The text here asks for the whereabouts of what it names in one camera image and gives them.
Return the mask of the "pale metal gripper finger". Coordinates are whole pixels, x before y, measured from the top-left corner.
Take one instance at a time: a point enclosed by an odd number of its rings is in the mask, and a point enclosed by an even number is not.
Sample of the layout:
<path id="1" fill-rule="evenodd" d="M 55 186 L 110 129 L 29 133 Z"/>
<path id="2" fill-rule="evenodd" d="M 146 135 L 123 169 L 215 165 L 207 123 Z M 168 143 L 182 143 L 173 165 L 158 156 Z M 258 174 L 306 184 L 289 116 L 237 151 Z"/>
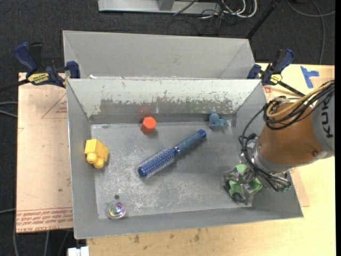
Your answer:
<path id="1" fill-rule="evenodd" d="M 251 193 L 248 185 L 237 185 L 234 189 L 233 199 L 237 203 L 248 205 L 250 203 Z"/>
<path id="2" fill-rule="evenodd" d="M 239 171 L 237 168 L 233 168 L 223 174 L 224 182 L 235 181 L 244 182 L 246 179 L 247 170 Z"/>

